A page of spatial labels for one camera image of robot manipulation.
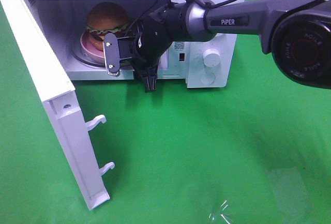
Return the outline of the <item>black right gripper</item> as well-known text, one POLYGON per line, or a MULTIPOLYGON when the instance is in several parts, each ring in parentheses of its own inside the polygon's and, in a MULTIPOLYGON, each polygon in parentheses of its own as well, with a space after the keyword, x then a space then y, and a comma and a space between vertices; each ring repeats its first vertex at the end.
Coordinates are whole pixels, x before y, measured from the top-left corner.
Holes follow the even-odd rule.
POLYGON ((128 29, 128 35, 119 40, 119 49, 121 58, 127 58, 136 78, 144 83, 145 92, 155 91, 160 60, 160 25, 134 24, 128 29))

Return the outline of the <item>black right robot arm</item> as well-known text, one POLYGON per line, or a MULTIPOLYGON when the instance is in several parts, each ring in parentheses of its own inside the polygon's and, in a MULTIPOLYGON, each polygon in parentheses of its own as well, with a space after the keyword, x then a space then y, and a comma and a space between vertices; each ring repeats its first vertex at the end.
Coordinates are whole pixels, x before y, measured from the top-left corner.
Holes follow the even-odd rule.
POLYGON ((214 7, 169 3, 117 40, 115 62, 130 61, 148 91, 160 56, 175 41, 210 41, 217 33, 258 35, 280 71, 296 83, 330 88, 330 0, 252 0, 214 7))

